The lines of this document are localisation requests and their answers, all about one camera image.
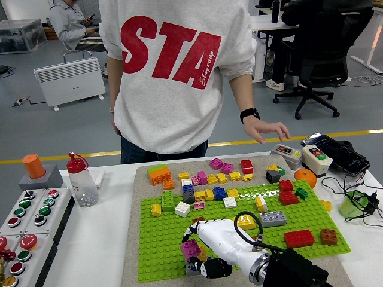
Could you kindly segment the person's left hand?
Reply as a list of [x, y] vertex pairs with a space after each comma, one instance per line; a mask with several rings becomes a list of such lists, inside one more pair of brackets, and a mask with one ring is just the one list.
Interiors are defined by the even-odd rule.
[[263, 145], [266, 143], [263, 133], [275, 132], [281, 141], [285, 138], [291, 139], [288, 128], [282, 122], [268, 123], [254, 116], [248, 116], [243, 119], [243, 124], [245, 133]]

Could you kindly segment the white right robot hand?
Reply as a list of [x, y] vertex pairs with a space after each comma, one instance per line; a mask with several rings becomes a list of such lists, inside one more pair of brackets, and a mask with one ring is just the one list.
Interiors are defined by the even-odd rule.
[[[197, 258], [195, 248], [185, 250], [192, 246], [189, 237], [193, 234], [218, 257], [204, 262]], [[262, 233], [254, 240], [235, 221], [214, 219], [189, 226], [183, 235], [181, 250], [185, 259], [190, 260], [206, 278], [227, 277], [235, 265], [251, 283], [261, 285], [270, 260], [270, 253], [265, 250], [262, 240]]]

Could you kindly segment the person's right hand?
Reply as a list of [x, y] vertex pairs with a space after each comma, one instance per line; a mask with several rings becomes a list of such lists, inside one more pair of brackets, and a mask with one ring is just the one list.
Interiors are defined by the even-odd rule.
[[118, 136], [121, 136], [121, 132], [120, 130], [117, 128], [116, 124], [115, 124], [115, 121], [114, 121], [114, 113], [112, 112], [111, 113], [111, 125], [115, 131], [115, 133], [118, 135]]

